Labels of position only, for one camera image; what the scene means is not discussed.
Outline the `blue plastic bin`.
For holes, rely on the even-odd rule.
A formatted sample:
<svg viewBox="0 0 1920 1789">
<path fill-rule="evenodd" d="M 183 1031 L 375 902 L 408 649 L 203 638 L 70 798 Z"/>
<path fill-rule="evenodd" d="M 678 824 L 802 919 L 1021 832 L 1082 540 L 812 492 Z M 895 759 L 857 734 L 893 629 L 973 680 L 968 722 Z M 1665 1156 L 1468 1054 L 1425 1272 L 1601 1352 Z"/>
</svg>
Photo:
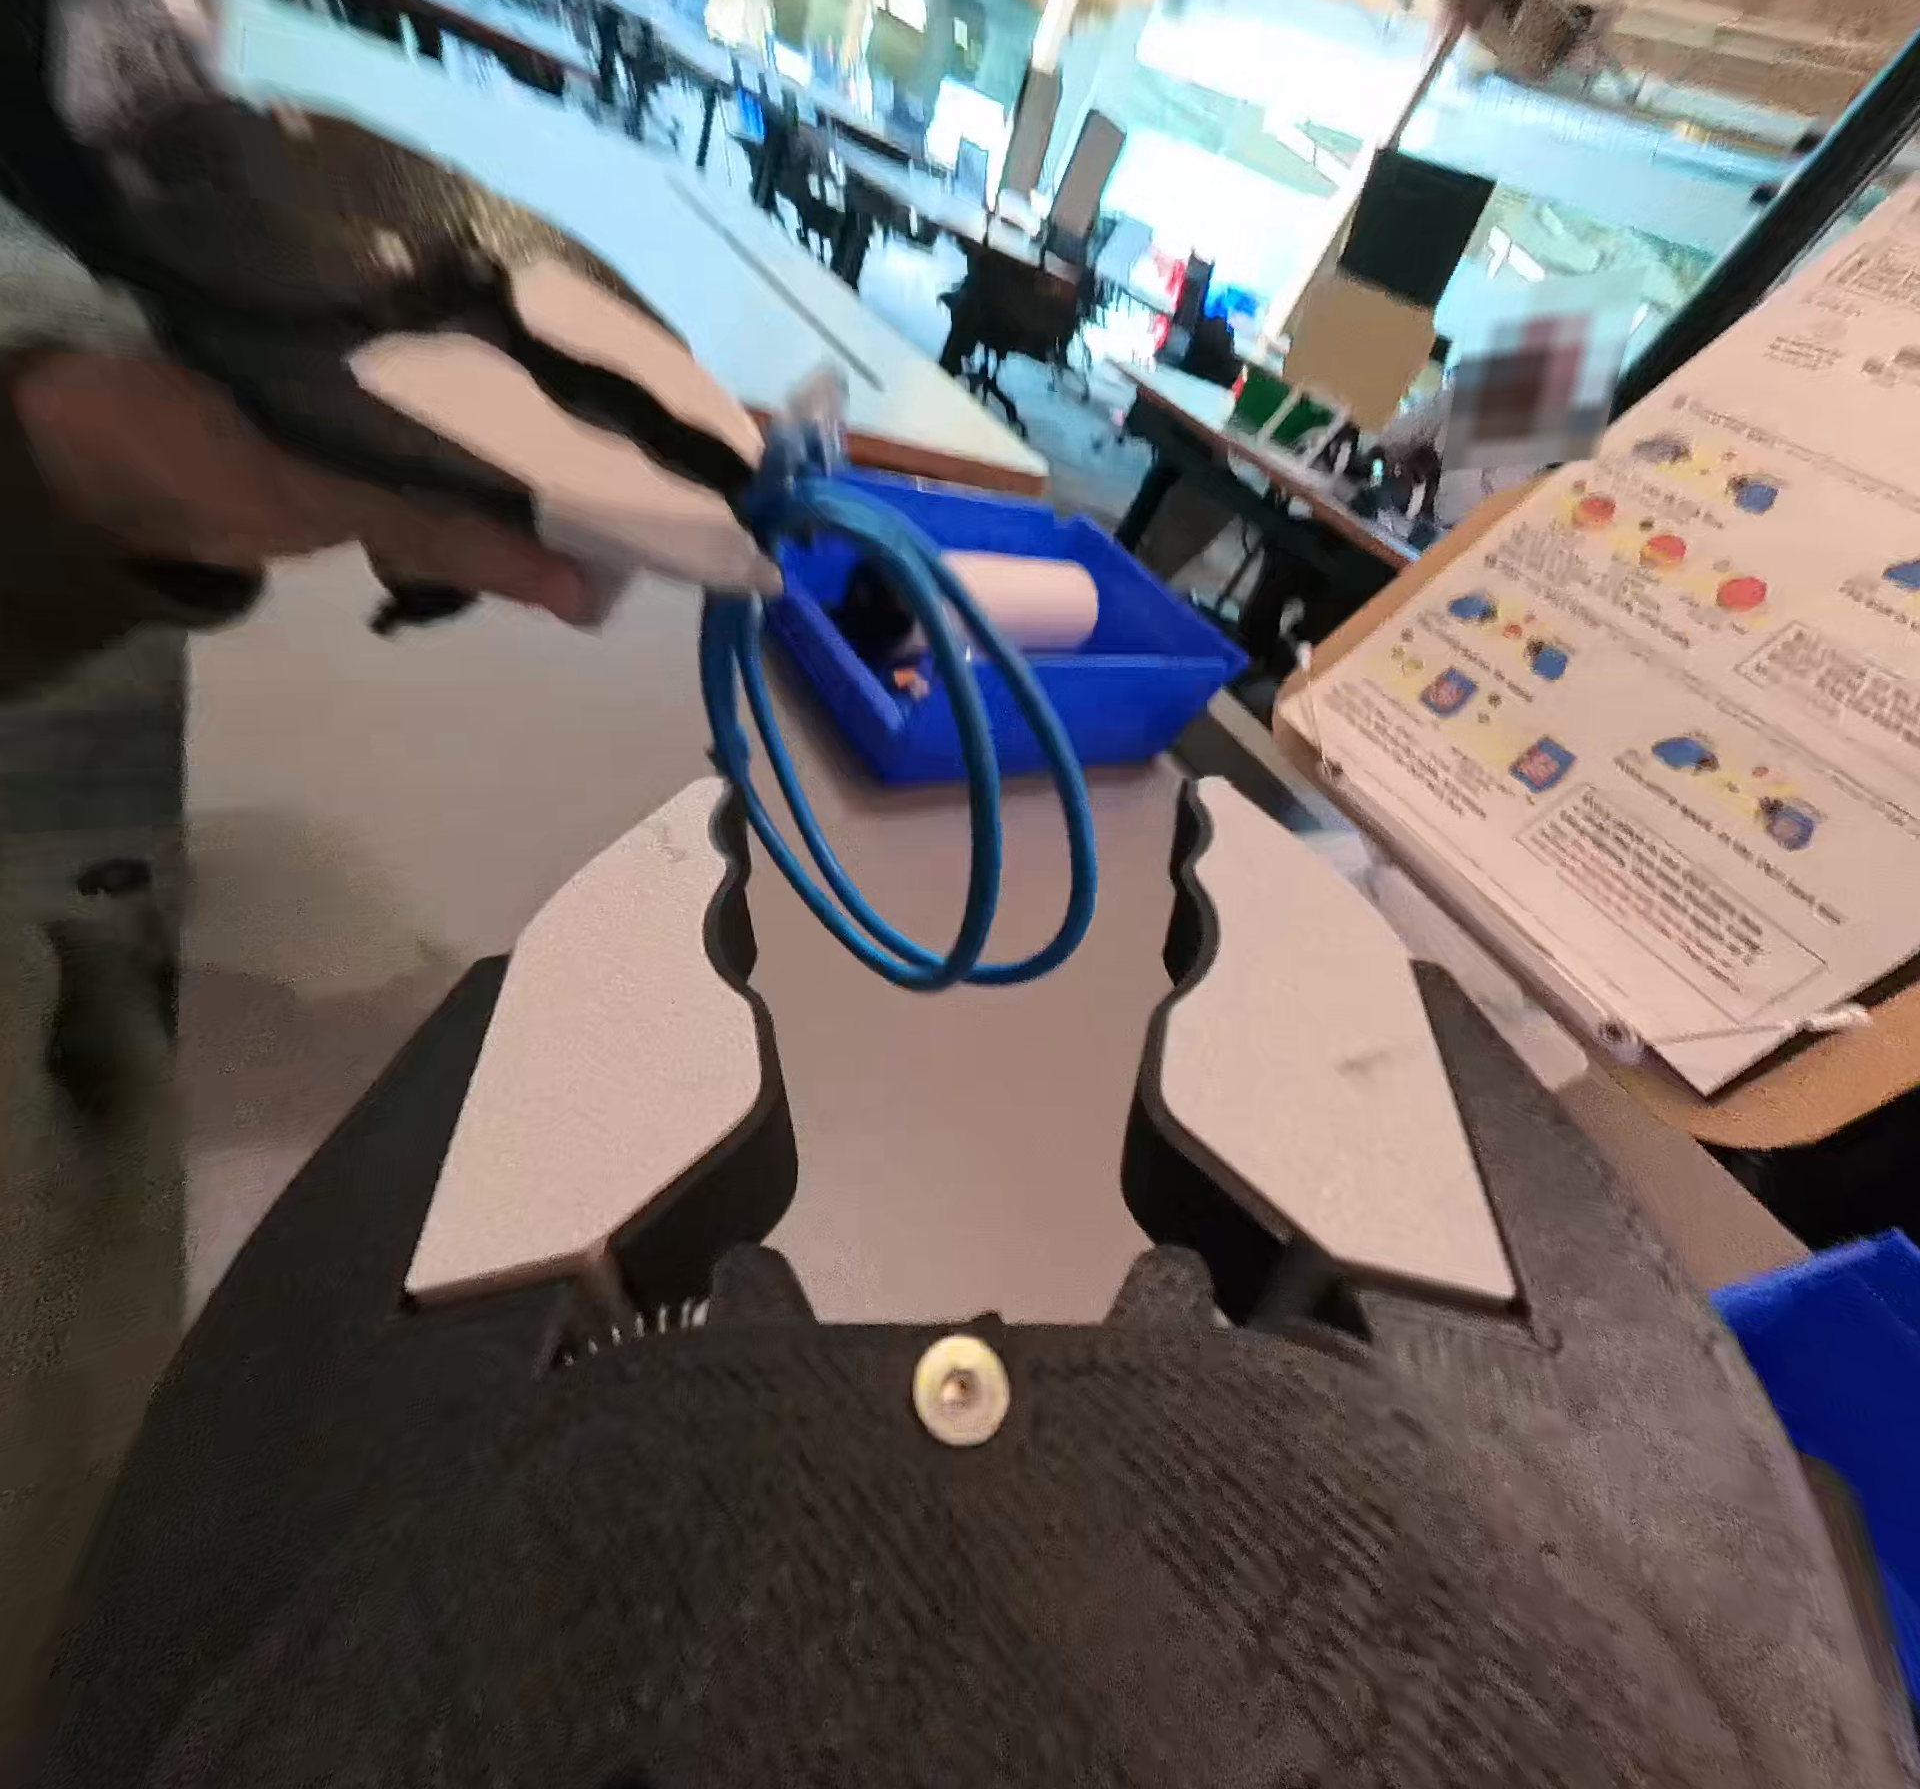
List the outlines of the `blue plastic bin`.
<svg viewBox="0 0 1920 1789">
<path fill-rule="evenodd" d="M 1082 768 L 1132 768 L 1167 752 L 1243 673 L 1244 654 L 1086 516 L 930 481 L 846 471 L 852 496 L 946 550 L 1030 553 L 1080 561 L 1101 591 L 1092 638 L 1069 654 L 1026 654 Z M 791 673 L 812 688 L 854 757 L 888 786 L 956 786 L 962 749 L 930 645 L 907 665 L 930 676 L 924 703 L 900 703 L 890 668 L 869 669 L 829 623 L 848 570 L 866 555 L 821 531 L 779 545 L 783 596 L 764 610 Z"/>
<path fill-rule="evenodd" d="M 1918 1697 L 1918 1244 L 1898 1229 L 1712 1294 L 1788 1438 L 1853 1489 Z"/>
</svg>

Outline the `cardboard panel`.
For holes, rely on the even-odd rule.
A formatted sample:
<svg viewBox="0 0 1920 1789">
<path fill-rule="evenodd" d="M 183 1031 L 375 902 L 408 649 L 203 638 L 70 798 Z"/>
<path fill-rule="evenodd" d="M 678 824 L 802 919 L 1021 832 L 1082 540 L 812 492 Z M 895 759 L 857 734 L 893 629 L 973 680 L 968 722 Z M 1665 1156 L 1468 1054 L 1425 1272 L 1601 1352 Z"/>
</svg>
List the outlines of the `cardboard panel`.
<svg viewBox="0 0 1920 1789">
<path fill-rule="evenodd" d="M 1301 292 L 1280 375 L 1362 435 L 1387 428 L 1429 364 L 1436 311 L 1326 272 Z"/>
</svg>

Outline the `computer monitor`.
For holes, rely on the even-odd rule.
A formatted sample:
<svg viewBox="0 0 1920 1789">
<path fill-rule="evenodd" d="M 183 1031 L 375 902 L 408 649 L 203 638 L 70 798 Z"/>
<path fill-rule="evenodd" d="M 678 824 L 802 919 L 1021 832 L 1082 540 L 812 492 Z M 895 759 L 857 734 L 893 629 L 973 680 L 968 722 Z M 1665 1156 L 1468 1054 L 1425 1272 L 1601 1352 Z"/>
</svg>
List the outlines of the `computer monitor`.
<svg viewBox="0 0 1920 1789">
<path fill-rule="evenodd" d="M 1055 67 L 1029 65 L 1021 78 L 1021 93 L 1000 156 L 996 199 L 1030 199 L 1038 191 L 1057 108 L 1060 76 Z"/>
<path fill-rule="evenodd" d="M 1064 252 L 1067 245 L 1088 245 L 1101 211 L 1101 199 L 1117 169 L 1124 141 L 1125 131 L 1106 115 L 1088 111 L 1082 118 L 1064 176 L 1057 179 L 1048 208 L 1048 242 L 1057 252 Z"/>
</svg>

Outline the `white paper roll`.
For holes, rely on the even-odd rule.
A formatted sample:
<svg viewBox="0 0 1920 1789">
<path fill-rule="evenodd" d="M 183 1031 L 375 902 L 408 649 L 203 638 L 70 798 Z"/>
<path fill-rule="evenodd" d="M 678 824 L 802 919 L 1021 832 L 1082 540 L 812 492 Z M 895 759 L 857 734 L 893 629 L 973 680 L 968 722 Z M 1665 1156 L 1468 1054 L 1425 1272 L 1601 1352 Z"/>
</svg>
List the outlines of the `white paper roll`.
<svg viewBox="0 0 1920 1789">
<path fill-rule="evenodd" d="M 1026 654 L 1078 652 L 1098 626 L 1101 591 L 1080 561 L 946 550 L 942 563 L 981 618 Z"/>
</svg>

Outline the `white instruction sheet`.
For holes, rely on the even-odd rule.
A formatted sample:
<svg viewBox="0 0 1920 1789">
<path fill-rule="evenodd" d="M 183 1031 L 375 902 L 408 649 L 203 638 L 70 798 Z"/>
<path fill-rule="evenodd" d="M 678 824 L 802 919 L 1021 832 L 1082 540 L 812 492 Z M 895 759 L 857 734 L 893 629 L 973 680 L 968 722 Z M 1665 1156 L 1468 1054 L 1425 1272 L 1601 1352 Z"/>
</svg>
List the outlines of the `white instruction sheet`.
<svg viewBox="0 0 1920 1789">
<path fill-rule="evenodd" d="M 1360 783 L 1354 752 L 1338 744 L 1338 722 L 1328 710 L 1326 691 L 1335 673 L 1380 631 L 1400 626 L 1403 614 L 1455 561 L 1521 516 L 1528 496 L 1530 489 L 1517 486 L 1484 500 L 1459 530 L 1408 563 L 1391 589 L 1308 652 L 1282 680 L 1273 715 L 1276 744 L 1309 759 L 1319 786 L 1360 832 L 1380 845 L 1383 862 L 1396 866 L 1410 886 L 1426 893 L 1436 909 L 1517 981 L 1518 996 L 1541 1005 L 1597 1068 L 1663 1122 L 1720 1149 L 1783 1152 L 1806 1149 L 1888 1104 L 1901 1104 L 1918 1089 L 1914 981 L 1880 1003 L 1850 1000 L 1840 1031 L 1800 1031 L 1798 1041 L 1773 1050 L 1720 1092 L 1696 1092 L 1669 1051 L 1624 1023 L 1612 996 L 1590 996 L 1579 986 L 1558 950 L 1532 938 L 1492 893 L 1446 860 L 1431 839 L 1417 832 Z"/>
</svg>

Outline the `long white table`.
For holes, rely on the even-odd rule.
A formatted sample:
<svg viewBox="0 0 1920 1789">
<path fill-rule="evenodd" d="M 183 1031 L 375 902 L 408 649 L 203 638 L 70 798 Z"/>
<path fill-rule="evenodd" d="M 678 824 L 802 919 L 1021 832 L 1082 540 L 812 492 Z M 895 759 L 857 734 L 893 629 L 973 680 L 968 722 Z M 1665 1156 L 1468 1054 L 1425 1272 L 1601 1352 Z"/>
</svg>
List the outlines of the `long white table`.
<svg viewBox="0 0 1920 1789">
<path fill-rule="evenodd" d="M 749 410 L 767 416 L 836 366 L 854 465 L 1048 494 L 1048 462 L 1021 435 L 711 176 L 515 81 L 447 73 L 283 0 L 234 4 L 227 73 L 431 153 L 585 242 Z"/>
</svg>

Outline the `black round object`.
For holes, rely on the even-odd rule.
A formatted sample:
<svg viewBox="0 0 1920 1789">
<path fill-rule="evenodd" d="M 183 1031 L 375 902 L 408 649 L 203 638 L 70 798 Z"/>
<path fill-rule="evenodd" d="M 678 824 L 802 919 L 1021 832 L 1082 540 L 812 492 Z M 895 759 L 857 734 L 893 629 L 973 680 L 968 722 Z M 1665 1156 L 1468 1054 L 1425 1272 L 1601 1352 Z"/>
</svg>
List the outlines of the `black round object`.
<svg viewBox="0 0 1920 1789">
<path fill-rule="evenodd" d="M 843 591 L 829 608 L 829 623 L 874 673 L 897 668 L 924 652 L 916 608 L 900 591 L 900 581 L 870 559 L 848 570 Z"/>
</svg>

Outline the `person's left hand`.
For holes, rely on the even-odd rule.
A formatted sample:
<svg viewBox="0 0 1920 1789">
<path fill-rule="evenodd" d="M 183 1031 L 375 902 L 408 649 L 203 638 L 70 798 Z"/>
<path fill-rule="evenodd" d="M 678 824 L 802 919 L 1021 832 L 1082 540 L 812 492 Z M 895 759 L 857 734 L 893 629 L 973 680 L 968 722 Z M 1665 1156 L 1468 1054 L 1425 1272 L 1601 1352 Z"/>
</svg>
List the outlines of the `person's left hand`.
<svg viewBox="0 0 1920 1789">
<path fill-rule="evenodd" d="M 55 349 L 15 381 L 12 406 L 57 504 L 145 561 L 264 570 L 352 545 L 398 581 L 591 622 L 589 581 L 538 538 L 294 456 L 173 364 Z"/>
</svg>

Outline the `black office chair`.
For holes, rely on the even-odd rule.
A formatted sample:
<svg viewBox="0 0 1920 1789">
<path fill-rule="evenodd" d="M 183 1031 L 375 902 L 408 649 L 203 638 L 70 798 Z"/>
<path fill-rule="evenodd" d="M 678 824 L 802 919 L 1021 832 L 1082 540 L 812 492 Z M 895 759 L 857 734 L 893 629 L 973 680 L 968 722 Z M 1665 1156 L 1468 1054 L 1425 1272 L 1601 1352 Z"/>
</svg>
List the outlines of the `black office chair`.
<svg viewBox="0 0 1920 1789">
<path fill-rule="evenodd" d="M 960 378 L 976 352 L 1057 364 L 1082 326 L 1086 276 L 1064 259 L 1007 252 L 991 242 L 960 242 L 962 279 L 942 301 L 950 332 L 938 366 Z"/>
</svg>

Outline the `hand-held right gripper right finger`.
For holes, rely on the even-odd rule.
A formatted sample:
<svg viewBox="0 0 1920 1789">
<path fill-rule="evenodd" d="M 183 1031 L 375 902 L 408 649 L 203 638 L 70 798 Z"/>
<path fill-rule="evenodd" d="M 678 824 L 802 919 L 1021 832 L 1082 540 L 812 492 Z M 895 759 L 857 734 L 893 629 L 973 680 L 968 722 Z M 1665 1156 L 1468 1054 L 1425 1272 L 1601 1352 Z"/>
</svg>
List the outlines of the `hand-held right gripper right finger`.
<svg viewBox="0 0 1920 1789">
<path fill-rule="evenodd" d="M 1332 1294 L 1510 1316 L 1518 1278 L 1417 963 L 1227 779 L 1182 786 L 1120 1192 L 1220 1317 Z"/>
</svg>

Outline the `printed instruction sheet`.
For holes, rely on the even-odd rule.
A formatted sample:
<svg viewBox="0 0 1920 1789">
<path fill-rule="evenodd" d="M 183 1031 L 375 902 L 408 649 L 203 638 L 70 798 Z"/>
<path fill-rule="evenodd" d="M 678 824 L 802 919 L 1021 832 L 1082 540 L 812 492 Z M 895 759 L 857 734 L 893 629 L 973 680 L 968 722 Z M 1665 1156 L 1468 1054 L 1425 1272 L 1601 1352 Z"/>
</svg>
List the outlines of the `printed instruction sheet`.
<svg viewBox="0 0 1920 1789">
<path fill-rule="evenodd" d="M 1918 958 L 1918 187 L 1280 715 L 1699 1096 L 1845 1027 Z"/>
</svg>

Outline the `black stand pole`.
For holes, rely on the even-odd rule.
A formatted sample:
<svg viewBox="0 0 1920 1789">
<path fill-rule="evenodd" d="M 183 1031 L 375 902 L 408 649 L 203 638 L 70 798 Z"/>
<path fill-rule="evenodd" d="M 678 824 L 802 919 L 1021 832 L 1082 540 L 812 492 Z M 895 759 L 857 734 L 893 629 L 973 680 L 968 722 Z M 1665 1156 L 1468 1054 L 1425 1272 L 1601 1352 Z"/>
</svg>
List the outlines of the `black stand pole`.
<svg viewBox="0 0 1920 1789">
<path fill-rule="evenodd" d="M 1750 315 L 1918 135 L 1918 32 L 1785 176 L 1663 333 L 1623 372 L 1609 421 L 1650 398 Z"/>
</svg>

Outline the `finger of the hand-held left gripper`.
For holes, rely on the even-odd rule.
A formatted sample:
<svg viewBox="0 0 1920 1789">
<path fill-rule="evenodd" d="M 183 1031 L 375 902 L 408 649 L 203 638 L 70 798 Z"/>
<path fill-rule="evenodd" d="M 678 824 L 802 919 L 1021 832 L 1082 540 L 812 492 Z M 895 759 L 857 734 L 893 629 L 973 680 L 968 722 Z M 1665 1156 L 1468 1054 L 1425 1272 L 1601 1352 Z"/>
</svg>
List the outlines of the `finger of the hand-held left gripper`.
<svg viewBox="0 0 1920 1789">
<path fill-rule="evenodd" d="M 736 596 L 783 591 L 779 563 L 717 489 L 579 421 L 504 349 L 463 333 L 398 333 L 371 339 L 348 366 L 363 394 L 530 492 L 539 542 L 585 577 L 589 622 L 604 622 L 638 576 Z"/>
<path fill-rule="evenodd" d="M 764 435 L 656 315 L 562 261 L 511 269 L 526 366 L 682 475 L 753 475 Z"/>
</svg>

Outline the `black panel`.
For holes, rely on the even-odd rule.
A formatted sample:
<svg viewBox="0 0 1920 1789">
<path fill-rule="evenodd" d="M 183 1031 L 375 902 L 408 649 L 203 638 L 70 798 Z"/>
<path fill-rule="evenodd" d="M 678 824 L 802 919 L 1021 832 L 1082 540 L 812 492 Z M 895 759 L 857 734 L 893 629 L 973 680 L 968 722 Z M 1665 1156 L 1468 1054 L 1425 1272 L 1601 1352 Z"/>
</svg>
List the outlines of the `black panel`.
<svg viewBox="0 0 1920 1789">
<path fill-rule="evenodd" d="M 1482 225 L 1495 179 L 1380 150 L 1354 200 L 1335 269 L 1436 311 Z"/>
</svg>

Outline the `wooden desk with black legs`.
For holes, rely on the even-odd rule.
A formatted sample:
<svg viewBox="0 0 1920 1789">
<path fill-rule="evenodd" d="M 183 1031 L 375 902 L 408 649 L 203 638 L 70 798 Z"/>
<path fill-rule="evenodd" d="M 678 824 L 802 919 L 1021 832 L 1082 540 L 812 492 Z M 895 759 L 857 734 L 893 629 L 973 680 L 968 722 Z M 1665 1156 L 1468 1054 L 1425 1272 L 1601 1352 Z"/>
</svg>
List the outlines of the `wooden desk with black legs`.
<svg viewBox="0 0 1920 1789">
<path fill-rule="evenodd" d="M 1347 484 L 1233 428 L 1233 391 L 1160 366 L 1132 372 L 1128 383 L 1133 404 L 1124 427 L 1152 451 L 1152 462 L 1120 519 L 1117 542 L 1124 550 L 1140 553 L 1148 530 L 1181 481 L 1220 477 L 1238 494 L 1251 496 L 1254 504 L 1239 507 L 1238 516 L 1259 530 L 1313 521 L 1395 573 L 1422 561 L 1419 547 L 1395 535 L 1388 523 L 1357 513 L 1357 494 Z"/>
</svg>

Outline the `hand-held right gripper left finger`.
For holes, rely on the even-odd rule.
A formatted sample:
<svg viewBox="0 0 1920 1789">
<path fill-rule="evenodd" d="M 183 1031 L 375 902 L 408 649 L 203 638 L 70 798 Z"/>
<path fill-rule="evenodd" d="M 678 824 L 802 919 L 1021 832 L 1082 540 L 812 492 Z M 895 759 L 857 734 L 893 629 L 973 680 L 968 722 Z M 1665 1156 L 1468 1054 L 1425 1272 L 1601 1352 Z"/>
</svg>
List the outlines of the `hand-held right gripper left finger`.
<svg viewBox="0 0 1920 1789">
<path fill-rule="evenodd" d="M 747 807 L 701 779 L 530 921 L 404 1287 L 707 1297 L 798 1192 L 774 1018 L 753 990 Z"/>
</svg>

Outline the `person's left forearm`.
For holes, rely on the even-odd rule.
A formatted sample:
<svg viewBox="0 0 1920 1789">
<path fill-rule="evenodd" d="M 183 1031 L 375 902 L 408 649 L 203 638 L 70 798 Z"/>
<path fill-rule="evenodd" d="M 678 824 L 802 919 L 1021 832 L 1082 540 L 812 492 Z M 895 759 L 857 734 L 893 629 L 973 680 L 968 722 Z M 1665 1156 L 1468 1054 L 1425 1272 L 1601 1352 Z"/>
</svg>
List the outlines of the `person's left forearm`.
<svg viewBox="0 0 1920 1789">
<path fill-rule="evenodd" d="M 66 504 L 16 413 L 16 386 L 59 352 L 134 355 L 150 336 L 127 298 L 2 206 L 2 696 L 57 683 L 147 629 L 246 616 L 264 570 L 135 553 Z"/>
</svg>

